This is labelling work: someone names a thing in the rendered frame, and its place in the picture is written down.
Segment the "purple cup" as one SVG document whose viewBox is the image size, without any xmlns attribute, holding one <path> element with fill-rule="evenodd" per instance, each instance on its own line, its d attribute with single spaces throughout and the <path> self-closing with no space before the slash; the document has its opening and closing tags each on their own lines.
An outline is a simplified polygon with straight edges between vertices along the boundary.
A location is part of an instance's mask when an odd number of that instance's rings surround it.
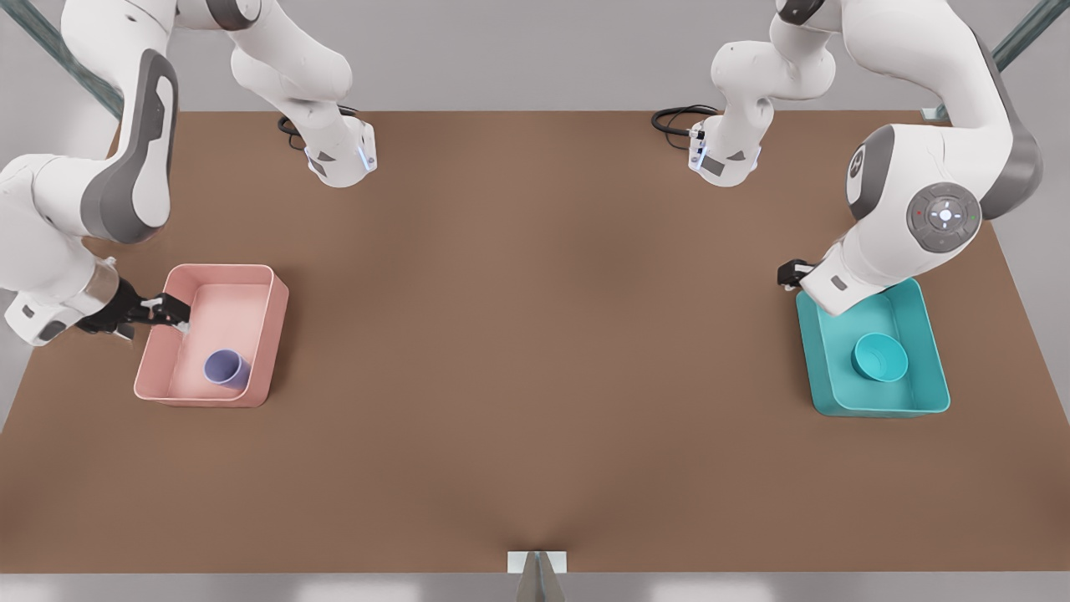
<svg viewBox="0 0 1070 602">
<path fill-rule="evenodd" d="M 219 348 L 207 357 L 202 372 L 213 385 L 244 391 L 251 379 L 251 362 L 232 348 Z"/>
</svg>

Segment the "pink plastic box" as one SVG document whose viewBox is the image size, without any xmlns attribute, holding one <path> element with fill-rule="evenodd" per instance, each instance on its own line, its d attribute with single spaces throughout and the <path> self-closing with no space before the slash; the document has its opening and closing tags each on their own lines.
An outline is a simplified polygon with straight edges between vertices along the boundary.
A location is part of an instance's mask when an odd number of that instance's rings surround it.
<svg viewBox="0 0 1070 602">
<path fill-rule="evenodd" d="M 154 325 L 134 381 L 138 399 L 175 407 L 251 408 L 270 391 L 289 289 L 265 264 L 180 264 L 165 293 L 190 305 L 190 325 Z M 236 352 L 240 374 L 207 379 L 207 360 Z"/>
</svg>

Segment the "teal bowl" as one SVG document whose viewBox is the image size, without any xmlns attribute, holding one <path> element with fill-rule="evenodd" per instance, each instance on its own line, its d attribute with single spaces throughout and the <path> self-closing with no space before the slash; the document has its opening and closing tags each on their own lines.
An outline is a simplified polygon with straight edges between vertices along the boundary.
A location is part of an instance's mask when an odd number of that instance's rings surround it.
<svg viewBox="0 0 1070 602">
<path fill-rule="evenodd" d="M 905 377 L 910 357 L 905 348 L 885 333 L 867 333 L 851 350 L 851 362 L 859 376 L 878 382 L 895 382 Z"/>
</svg>

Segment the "teal plastic box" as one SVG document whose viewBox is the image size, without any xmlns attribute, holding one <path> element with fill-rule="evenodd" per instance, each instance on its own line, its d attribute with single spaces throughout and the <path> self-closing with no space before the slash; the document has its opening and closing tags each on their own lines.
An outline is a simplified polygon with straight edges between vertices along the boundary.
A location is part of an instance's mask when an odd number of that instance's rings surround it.
<svg viewBox="0 0 1070 602">
<path fill-rule="evenodd" d="M 950 407 L 939 350 L 916 279 L 861 300 L 840 317 L 819 308 L 805 291 L 795 300 L 813 406 L 819 414 L 910 418 L 941 414 Z M 853 344 L 874 331 L 893 336 L 905 348 L 910 369 L 902 380 L 866 380 L 853 369 Z"/>
</svg>

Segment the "silver frame post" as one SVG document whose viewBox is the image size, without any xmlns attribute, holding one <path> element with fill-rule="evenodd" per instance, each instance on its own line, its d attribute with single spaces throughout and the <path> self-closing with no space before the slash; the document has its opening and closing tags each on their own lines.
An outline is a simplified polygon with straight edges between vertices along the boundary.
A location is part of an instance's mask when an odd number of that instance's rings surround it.
<svg viewBox="0 0 1070 602">
<path fill-rule="evenodd" d="M 967 16 L 967 12 L 979 11 L 983 15 L 994 17 L 998 12 L 1008 11 L 1014 5 L 1024 5 L 1025 10 L 1017 17 L 1017 22 L 1006 30 L 1002 41 L 991 48 L 991 57 L 995 68 L 1004 73 L 1021 55 L 1025 53 L 1038 38 L 1046 33 L 1053 24 L 1070 12 L 1070 0 L 946 0 L 967 24 L 979 24 L 976 16 Z"/>
<path fill-rule="evenodd" d="M 46 51 L 58 65 L 61 65 L 78 84 L 91 93 L 100 105 L 104 106 L 114 118 L 121 120 L 124 102 L 122 94 L 114 90 L 112 84 L 100 79 L 72 55 L 68 45 L 62 38 L 60 31 L 30 0 L 0 0 L 0 7 L 3 9 L 13 22 L 18 24 L 24 32 L 39 43 L 39 46 Z"/>
<path fill-rule="evenodd" d="M 520 575 L 516 602 L 566 602 L 557 580 L 567 572 L 565 551 L 509 551 L 507 572 Z"/>
</svg>

